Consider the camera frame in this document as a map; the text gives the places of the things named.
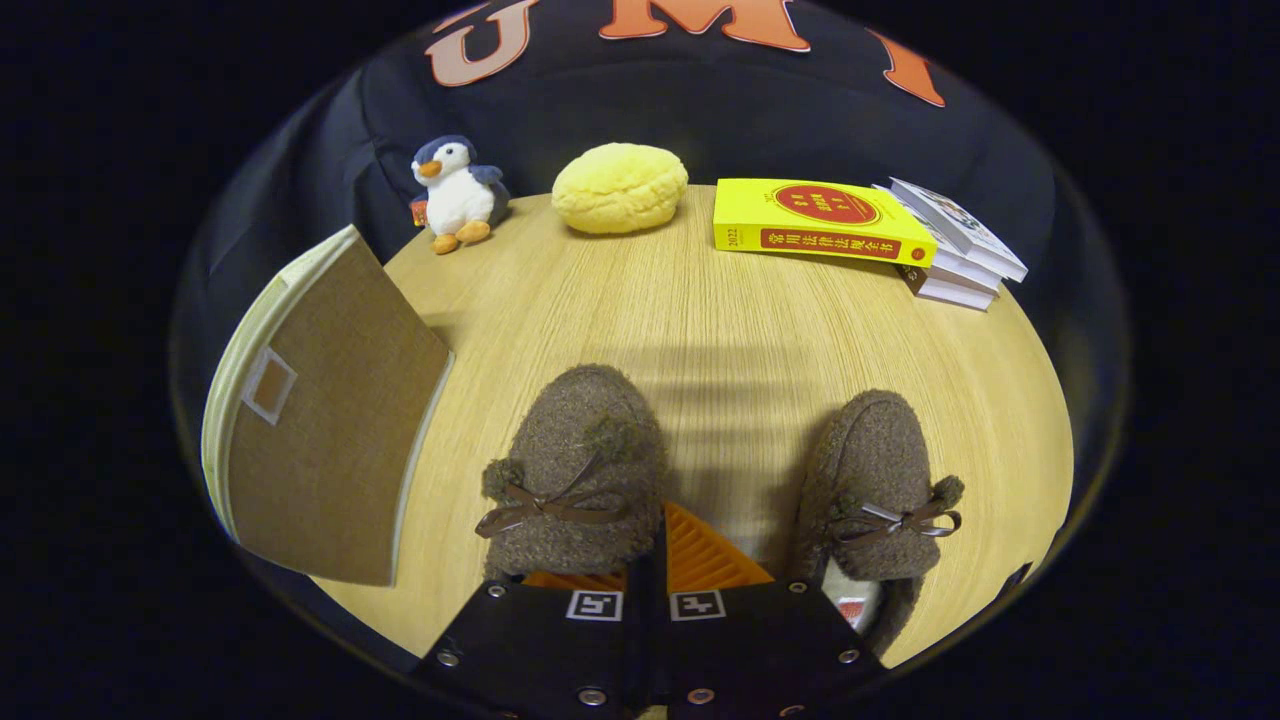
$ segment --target white book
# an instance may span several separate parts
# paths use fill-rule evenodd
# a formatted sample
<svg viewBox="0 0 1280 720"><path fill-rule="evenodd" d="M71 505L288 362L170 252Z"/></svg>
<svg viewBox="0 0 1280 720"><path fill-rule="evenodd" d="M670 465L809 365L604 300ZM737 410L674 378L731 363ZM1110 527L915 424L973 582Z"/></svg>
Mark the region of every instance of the white book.
<svg viewBox="0 0 1280 720"><path fill-rule="evenodd" d="M899 265L897 272L902 274L906 287L916 297L954 302L975 310L986 310L991 306L991 301L996 299L993 292L979 287L973 281L951 274L937 266L913 268L910 265Z"/></svg>
<svg viewBox="0 0 1280 720"><path fill-rule="evenodd" d="M965 259L1011 281L1021 282L1027 277L1027 265L1018 255L954 200L906 181L890 179L893 181L891 191L942 229Z"/></svg>
<svg viewBox="0 0 1280 720"><path fill-rule="evenodd" d="M951 238L943 234L943 232L940 231L937 225L931 223L928 218L922 215L919 210L908 205L906 201L902 200L901 197L897 197L897 195L895 195L892 190L878 184L873 184L872 187L877 190L883 190L884 192L893 195L893 197L896 197L897 201L902 205L902 209L906 210L908 214L910 214L913 218L915 218L916 222L924 225L924 229L929 231L929 234L933 236L933 240L938 242L938 251L934 252L933 255L934 268L941 268L950 273L955 273L963 278L968 278L978 283L979 286L989 290L991 292L1000 295L1000 281L1002 278L1000 273L995 270L988 270L987 268L983 268L978 263L974 263L973 260L965 258L964 252L961 252L960 249L954 242L951 242Z"/></svg>

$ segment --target red circle label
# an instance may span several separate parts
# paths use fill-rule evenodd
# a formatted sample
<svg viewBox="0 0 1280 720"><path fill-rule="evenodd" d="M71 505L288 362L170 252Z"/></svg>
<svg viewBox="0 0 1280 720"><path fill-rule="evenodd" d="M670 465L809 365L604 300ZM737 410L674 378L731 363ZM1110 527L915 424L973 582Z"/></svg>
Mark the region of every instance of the red circle label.
<svg viewBox="0 0 1280 720"><path fill-rule="evenodd" d="M879 218L879 211L870 202L820 184L788 184L778 188L773 199L797 215L826 223L865 225Z"/></svg>

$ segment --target penguin plush toy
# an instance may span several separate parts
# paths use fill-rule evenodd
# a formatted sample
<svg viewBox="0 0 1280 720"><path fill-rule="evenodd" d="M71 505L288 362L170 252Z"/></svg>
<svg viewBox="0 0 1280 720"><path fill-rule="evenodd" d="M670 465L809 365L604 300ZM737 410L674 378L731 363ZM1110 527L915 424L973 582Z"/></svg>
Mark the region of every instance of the penguin plush toy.
<svg viewBox="0 0 1280 720"><path fill-rule="evenodd" d="M424 145L413 155L413 179L426 192L426 224L435 233L436 255L452 252L458 242L471 245L489 237L492 225L507 214L511 192L499 182L502 170L472 165L476 149L461 135L447 135Z"/></svg>

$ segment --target brown ribbon bow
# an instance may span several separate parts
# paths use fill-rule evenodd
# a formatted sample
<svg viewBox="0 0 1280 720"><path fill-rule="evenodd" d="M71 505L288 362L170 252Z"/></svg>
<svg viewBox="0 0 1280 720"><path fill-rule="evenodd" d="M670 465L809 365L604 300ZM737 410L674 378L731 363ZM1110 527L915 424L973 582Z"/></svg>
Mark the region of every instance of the brown ribbon bow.
<svg viewBox="0 0 1280 720"><path fill-rule="evenodd" d="M476 525L477 536L483 538L492 538L498 533L509 530L522 524L530 518L544 514L559 518L561 520L585 523L588 525L613 523L621 520L627 514L627 506L625 502L622 507L617 510L588 510L585 507L575 507L584 500L590 500L598 495L613 492L607 488L580 492L564 497L547 497L543 495L534 495L520 486L508 484L503 492L507 497L520 502L520 505L495 507L485 512L484 518L480 518L480 523Z"/></svg>
<svg viewBox="0 0 1280 720"><path fill-rule="evenodd" d="M879 542L893 533L910 530L931 538L945 538L960 529L960 514L955 510L943 510L945 501L934 500L910 512L893 512L884 510L870 502L864 502L856 518L846 518L876 529L864 533L845 533L836 537L837 542L847 547L865 547ZM936 528L932 521L937 518L951 518L950 528Z"/></svg>

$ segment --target screw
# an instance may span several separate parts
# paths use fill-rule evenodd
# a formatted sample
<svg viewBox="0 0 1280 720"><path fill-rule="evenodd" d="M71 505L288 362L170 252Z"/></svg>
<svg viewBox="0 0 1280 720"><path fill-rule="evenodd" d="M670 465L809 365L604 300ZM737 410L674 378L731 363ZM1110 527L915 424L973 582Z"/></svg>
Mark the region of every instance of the screw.
<svg viewBox="0 0 1280 720"><path fill-rule="evenodd" d="M585 691L577 693L577 700L582 705L595 707L596 705L604 705L609 700L609 696L604 694L604 691L586 688Z"/></svg>

